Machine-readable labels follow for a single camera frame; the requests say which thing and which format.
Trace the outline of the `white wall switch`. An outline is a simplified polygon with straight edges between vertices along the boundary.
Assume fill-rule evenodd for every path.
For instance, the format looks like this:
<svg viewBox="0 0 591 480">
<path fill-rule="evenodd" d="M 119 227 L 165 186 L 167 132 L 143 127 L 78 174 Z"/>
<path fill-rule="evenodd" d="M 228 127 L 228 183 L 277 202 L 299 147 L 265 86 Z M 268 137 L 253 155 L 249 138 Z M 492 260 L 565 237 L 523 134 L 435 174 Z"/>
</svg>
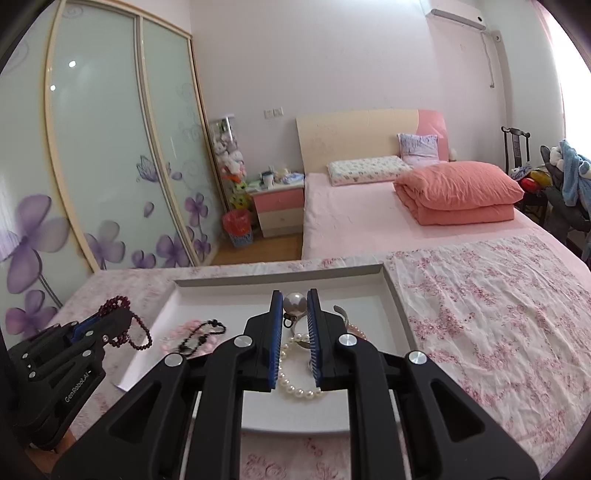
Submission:
<svg viewBox="0 0 591 480">
<path fill-rule="evenodd" d="M 283 117 L 283 109 L 282 108 L 274 108 L 274 109 L 264 110 L 263 116 L 266 119 Z"/>
</svg>

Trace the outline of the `bed with pink sheet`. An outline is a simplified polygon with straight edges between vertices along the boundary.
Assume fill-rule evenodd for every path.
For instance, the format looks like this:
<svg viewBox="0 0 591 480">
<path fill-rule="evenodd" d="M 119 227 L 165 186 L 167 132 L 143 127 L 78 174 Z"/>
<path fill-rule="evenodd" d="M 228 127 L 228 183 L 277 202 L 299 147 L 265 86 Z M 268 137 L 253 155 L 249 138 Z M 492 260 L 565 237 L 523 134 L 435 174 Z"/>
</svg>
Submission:
<svg viewBox="0 0 591 480">
<path fill-rule="evenodd" d="M 322 173 L 310 174 L 305 180 L 306 259 L 416 250 L 526 234 L 539 240 L 536 251 L 548 247 L 567 256 L 563 244 L 516 209 L 511 221 L 422 226 L 398 198 L 394 181 L 332 186 L 329 175 Z"/>
</svg>

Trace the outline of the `grey cardboard tray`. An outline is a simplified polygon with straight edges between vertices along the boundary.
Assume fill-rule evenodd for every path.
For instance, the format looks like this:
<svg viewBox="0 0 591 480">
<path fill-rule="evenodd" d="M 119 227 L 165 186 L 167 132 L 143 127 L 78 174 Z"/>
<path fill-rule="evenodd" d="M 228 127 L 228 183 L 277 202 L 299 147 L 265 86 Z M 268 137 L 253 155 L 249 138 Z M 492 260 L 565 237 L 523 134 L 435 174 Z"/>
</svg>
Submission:
<svg viewBox="0 0 591 480">
<path fill-rule="evenodd" d="M 380 351 L 404 356 L 416 349 L 402 300 L 385 266 L 374 264 L 335 270 L 290 272 L 225 279 L 176 280 L 155 307 L 150 322 L 153 345 L 130 351 L 116 364 L 111 379 L 128 391 L 165 354 L 165 340 L 191 320 L 217 319 L 229 338 L 242 334 L 249 318 L 270 309 L 271 294 L 318 290 L 322 310 L 340 306 Z M 245 393 L 245 430 L 274 434 L 341 434 L 349 429 L 346 392 L 325 393 L 318 399 L 298 399 L 283 388 L 271 393 Z"/>
</svg>

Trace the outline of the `pink beige nightstand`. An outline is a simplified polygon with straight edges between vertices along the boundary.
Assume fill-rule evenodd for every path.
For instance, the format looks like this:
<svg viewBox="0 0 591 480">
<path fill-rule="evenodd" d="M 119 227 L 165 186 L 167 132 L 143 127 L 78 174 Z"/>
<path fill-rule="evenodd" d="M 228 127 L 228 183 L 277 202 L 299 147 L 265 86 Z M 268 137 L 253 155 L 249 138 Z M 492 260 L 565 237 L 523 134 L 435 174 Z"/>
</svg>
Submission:
<svg viewBox="0 0 591 480">
<path fill-rule="evenodd" d="M 304 179 L 291 184 L 273 184 L 269 189 L 249 185 L 260 231 L 264 238 L 304 232 Z"/>
</svg>

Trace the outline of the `dark wooden chair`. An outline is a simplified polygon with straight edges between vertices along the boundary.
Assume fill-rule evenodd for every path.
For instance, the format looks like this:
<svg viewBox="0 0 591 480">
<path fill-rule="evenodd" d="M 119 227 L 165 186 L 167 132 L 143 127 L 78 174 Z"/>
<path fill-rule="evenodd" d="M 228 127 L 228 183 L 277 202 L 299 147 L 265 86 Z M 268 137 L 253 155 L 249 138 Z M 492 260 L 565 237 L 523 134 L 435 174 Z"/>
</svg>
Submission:
<svg viewBox="0 0 591 480">
<path fill-rule="evenodd" d="M 531 133 L 514 127 L 501 126 L 505 153 L 505 172 L 510 174 L 531 164 Z"/>
</svg>

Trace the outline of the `wide silver cuff bangle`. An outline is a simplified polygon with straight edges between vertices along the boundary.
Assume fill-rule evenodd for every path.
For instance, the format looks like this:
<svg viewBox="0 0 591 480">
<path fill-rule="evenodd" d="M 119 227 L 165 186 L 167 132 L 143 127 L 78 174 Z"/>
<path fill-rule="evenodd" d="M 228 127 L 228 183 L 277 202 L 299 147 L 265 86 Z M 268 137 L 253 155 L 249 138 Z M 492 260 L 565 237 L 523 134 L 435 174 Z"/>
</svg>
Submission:
<svg viewBox="0 0 591 480">
<path fill-rule="evenodd" d="M 335 313 L 337 313 L 339 316 L 341 316 L 342 321 L 344 321 L 345 326 L 349 327 L 349 315 L 348 315 L 348 313 L 346 313 L 346 310 L 339 305 L 333 306 L 332 310 L 334 310 Z"/>
</svg>

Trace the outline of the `blue plush garment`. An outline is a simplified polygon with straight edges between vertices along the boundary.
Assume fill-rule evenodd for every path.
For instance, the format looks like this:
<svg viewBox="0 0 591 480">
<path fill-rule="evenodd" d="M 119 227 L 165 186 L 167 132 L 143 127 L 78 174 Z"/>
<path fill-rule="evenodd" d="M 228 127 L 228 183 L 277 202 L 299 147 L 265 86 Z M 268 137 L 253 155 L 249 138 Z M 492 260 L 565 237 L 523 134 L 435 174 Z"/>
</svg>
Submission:
<svg viewBox="0 0 591 480">
<path fill-rule="evenodd" d="M 565 204 L 574 207 L 581 201 L 590 210 L 590 180 L 581 176 L 580 167 L 586 162 L 566 139 L 560 142 L 563 165 L 562 196 Z"/>
</svg>

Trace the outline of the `floral white pillow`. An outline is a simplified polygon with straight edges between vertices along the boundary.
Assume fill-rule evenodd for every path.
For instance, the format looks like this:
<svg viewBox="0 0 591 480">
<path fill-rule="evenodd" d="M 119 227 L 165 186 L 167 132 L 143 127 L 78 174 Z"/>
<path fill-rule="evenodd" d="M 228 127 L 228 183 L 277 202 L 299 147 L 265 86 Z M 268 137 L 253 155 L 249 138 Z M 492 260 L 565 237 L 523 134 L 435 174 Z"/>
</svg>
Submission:
<svg viewBox="0 0 591 480">
<path fill-rule="evenodd" d="M 394 181 L 412 167 L 394 155 L 332 161 L 327 170 L 332 186 L 345 186 Z"/>
</svg>

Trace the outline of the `folded coral duvet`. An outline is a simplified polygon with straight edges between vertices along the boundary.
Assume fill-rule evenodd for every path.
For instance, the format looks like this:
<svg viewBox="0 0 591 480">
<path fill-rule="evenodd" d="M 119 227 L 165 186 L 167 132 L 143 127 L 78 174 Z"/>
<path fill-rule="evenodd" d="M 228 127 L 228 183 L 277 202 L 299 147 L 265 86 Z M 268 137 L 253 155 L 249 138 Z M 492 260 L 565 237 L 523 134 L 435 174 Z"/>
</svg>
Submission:
<svg viewBox="0 0 591 480">
<path fill-rule="evenodd" d="M 498 166 L 475 161 L 413 169 L 394 180 L 394 190 L 422 226 L 511 221 L 524 196 Z"/>
</svg>

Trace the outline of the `white air conditioner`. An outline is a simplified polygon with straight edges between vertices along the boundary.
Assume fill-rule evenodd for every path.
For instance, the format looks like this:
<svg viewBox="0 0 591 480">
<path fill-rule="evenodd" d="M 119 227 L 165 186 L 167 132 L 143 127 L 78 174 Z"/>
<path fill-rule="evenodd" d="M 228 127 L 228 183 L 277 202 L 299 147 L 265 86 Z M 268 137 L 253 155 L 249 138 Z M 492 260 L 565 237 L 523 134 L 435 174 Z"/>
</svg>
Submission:
<svg viewBox="0 0 591 480">
<path fill-rule="evenodd" d="M 456 0 L 423 1 L 422 7 L 426 16 L 434 16 L 474 28 L 479 31 L 487 29 L 483 13 L 473 5 Z"/>
</svg>

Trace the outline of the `beige pink headboard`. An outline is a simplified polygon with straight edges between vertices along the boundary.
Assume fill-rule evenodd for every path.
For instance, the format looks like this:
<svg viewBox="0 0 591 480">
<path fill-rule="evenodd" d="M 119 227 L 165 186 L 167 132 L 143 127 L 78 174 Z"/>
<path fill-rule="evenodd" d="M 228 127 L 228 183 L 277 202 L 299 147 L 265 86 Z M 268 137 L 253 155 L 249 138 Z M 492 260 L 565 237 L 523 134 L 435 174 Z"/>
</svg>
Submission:
<svg viewBox="0 0 591 480">
<path fill-rule="evenodd" d="M 401 153 L 398 135 L 435 135 L 439 158 L 449 159 L 444 116 L 435 110 L 370 109 L 331 112 L 295 119 L 304 172 L 325 173 L 332 161 Z"/>
</svg>

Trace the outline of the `large pearl earring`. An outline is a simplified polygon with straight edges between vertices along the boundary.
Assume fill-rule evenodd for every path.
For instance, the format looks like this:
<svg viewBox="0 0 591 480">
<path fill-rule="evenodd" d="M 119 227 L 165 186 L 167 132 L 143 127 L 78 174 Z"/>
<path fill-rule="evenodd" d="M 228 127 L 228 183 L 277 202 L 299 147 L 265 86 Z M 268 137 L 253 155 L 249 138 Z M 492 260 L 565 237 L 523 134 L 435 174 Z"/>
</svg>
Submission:
<svg viewBox="0 0 591 480">
<path fill-rule="evenodd" d="M 308 300 L 304 294 L 294 292 L 283 297 L 283 327 L 290 329 L 308 312 Z"/>
</svg>

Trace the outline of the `lilac small pillow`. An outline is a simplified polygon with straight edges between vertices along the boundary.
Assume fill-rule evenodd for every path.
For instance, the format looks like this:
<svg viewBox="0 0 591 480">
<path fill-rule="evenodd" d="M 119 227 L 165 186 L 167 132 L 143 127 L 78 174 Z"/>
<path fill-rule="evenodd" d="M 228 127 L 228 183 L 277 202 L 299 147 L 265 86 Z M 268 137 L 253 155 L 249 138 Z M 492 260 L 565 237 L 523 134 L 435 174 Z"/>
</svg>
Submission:
<svg viewBox="0 0 591 480">
<path fill-rule="evenodd" d="M 399 133 L 397 137 L 401 159 L 410 166 L 425 166 L 440 161 L 439 141 L 436 135 Z"/>
</svg>

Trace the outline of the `plush toy display tube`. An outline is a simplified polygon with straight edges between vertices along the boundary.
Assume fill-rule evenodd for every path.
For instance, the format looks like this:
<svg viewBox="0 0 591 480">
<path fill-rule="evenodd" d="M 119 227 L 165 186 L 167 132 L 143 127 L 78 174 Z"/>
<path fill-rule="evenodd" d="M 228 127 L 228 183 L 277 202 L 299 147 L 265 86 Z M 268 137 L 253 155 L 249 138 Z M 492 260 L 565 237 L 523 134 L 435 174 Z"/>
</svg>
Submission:
<svg viewBox="0 0 591 480">
<path fill-rule="evenodd" d="M 235 116 L 228 115 L 211 121 L 209 133 L 211 133 L 214 160 L 228 209 L 249 210 L 250 197 L 246 192 L 245 158 L 238 145 Z"/>
</svg>

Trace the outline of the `floral glass wardrobe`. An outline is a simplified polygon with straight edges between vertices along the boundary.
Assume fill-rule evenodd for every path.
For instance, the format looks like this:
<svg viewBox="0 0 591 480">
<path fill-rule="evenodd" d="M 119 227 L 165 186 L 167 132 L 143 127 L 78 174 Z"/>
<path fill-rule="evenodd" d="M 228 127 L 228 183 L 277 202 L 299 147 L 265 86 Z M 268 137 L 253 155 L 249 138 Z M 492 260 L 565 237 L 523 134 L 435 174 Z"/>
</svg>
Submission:
<svg viewBox="0 0 591 480">
<path fill-rule="evenodd" d="M 43 330 L 95 272 L 211 262 L 221 238 L 189 35 L 52 1 L 1 73 L 1 331 Z"/>
</svg>

